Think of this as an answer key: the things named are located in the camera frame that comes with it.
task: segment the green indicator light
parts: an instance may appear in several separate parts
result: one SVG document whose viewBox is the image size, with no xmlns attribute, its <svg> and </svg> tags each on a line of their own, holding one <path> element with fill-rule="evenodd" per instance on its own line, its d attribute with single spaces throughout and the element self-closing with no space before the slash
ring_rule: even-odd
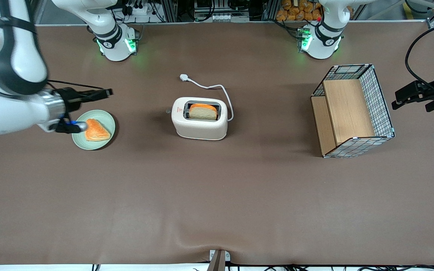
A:
<svg viewBox="0 0 434 271">
<path fill-rule="evenodd" d="M 131 52 L 135 51 L 135 41 L 125 39 L 125 43 L 127 44 L 128 50 Z"/>
<path fill-rule="evenodd" d="M 96 40 L 96 43 L 98 43 L 98 47 L 100 48 L 100 52 L 103 53 L 103 48 L 101 48 L 101 43 L 99 40 Z"/>
</svg>

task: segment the white cable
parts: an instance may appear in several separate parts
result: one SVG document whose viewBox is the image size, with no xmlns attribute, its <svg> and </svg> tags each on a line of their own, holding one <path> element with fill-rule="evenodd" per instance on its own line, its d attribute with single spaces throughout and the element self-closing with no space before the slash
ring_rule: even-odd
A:
<svg viewBox="0 0 434 271">
<path fill-rule="evenodd" d="M 182 81 L 184 81 L 184 82 L 185 82 L 185 81 L 192 82 L 192 83 L 196 84 L 197 86 L 199 86 L 199 87 L 201 87 L 201 88 L 205 88 L 205 89 L 212 89 L 212 88 L 216 88 L 216 87 L 220 87 L 220 88 L 222 88 L 222 90 L 223 90 L 224 93 L 225 93 L 225 96 L 227 97 L 227 101 L 229 102 L 229 107 L 231 108 L 231 114 L 232 114 L 232 117 L 231 117 L 230 119 L 227 119 L 227 121 L 230 122 L 231 120 L 234 119 L 234 109 L 232 108 L 231 99 L 229 98 L 229 95 L 227 94 L 227 91 L 225 90 L 225 87 L 224 87 L 224 86 L 222 86 L 222 85 L 214 85 L 214 86 L 210 86 L 210 87 L 202 86 L 202 85 L 200 85 L 199 83 L 195 82 L 194 80 L 190 79 L 190 78 L 188 77 L 188 75 L 186 75 L 186 74 L 181 74 L 181 75 L 180 75 L 180 79 L 181 79 Z"/>
</svg>

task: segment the plug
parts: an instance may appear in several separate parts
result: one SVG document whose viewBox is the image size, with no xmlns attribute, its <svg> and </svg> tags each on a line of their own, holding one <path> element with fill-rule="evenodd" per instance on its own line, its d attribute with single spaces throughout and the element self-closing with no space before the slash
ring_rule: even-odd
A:
<svg viewBox="0 0 434 271">
<path fill-rule="evenodd" d="M 182 80 L 183 82 L 187 81 L 187 80 L 188 80 L 188 75 L 186 75 L 186 74 L 181 74 L 181 75 L 180 75 L 180 80 Z"/>
</svg>

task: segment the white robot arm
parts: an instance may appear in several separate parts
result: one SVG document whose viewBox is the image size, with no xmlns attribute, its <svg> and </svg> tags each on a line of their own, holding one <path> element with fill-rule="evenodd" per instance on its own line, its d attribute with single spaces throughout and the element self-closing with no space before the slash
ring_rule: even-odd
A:
<svg viewBox="0 0 434 271">
<path fill-rule="evenodd" d="M 109 60 L 122 61 L 136 53 L 138 38 L 135 29 L 117 24 L 112 13 L 105 9 L 118 0 L 52 0 L 62 10 L 83 20 L 97 38 L 100 51 Z"/>
<path fill-rule="evenodd" d="M 44 89 L 48 73 L 25 0 L 0 0 L 0 134 L 38 124 L 47 132 L 81 132 L 66 122 L 81 103 L 107 98 L 111 89 Z"/>
<path fill-rule="evenodd" d="M 350 19 L 348 6 L 369 4 L 376 0 L 319 0 L 324 12 L 317 24 L 308 24 L 301 50 L 317 59 L 330 57 L 338 49 L 341 33 Z"/>
</svg>

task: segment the bread roll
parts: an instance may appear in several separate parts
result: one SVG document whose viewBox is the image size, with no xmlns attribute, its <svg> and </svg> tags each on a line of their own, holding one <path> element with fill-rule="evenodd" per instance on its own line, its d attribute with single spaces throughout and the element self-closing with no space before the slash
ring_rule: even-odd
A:
<svg viewBox="0 0 434 271">
<path fill-rule="evenodd" d="M 311 12 L 312 11 L 312 4 L 309 3 L 309 5 L 307 5 L 307 7 L 305 7 L 304 12 Z"/>
<path fill-rule="evenodd" d="M 188 110 L 188 117 L 195 120 L 216 120 L 217 109 L 211 105 L 193 104 Z"/>
<path fill-rule="evenodd" d="M 318 18 L 321 18 L 321 12 L 319 10 L 313 10 L 312 11 L 312 19 L 317 21 Z"/>
<path fill-rule="evenodd" d="M 299 2 L 299 9 L 304 12 L 311 12 L 312 11 L 312 3 L 308 2 L 307 0 L 301 0 Z"/>
<path fill-rule="evenodd" d="M 287 18 L 287 11 L 286 11 L 286 10 L 279 10 L 279 11 L 277 12 L 276 20 L 282 22 L 282 21 L 285 21 L 286 18 Z"/>
<path fill-rule="evenodd" d="M 87 141 L 103 141 L 110 139 L 110 133 L 100 124 L 100 122 L 98 122 L 98 120 L 88 119 L 86 120 L 86 124 L 88 125 L 88 129 L 85 131 L 85 138 Z"/>
<path fill-rule="evenodd" d="M 300 10 L 298 7 L 291 7 L 291 9 L 289 9 L 289 12 L 287 13 L 288 16 L 289 15 L 297 15 L 299 14 Z"/>
<path fill-rule="evenodd" d="M 309 12 L 306 12 L 304 14 L 304 20 L 312 21 L 312 14 Z"/>
<path fill-rule="evenodd" d="M 289 10 L 292 7 L 292 2 L 291 0 L 282 0 L 281 5 L 283 9 Z"/>
<path fill-rule="evenodd" d="M 302 21 L 304 19 L 304 11 L 299 12 L 299 14 L 296 15 L 296 21 Z"/>
<path fill-rule="evenodd" d="M 309 5 L 309 2 L 307 2 L 307 0 L 300 0 L 299 1 L 299 9 L 300 10 L 304 10 L 305 7 L 307 7 Z"/>
</svg>

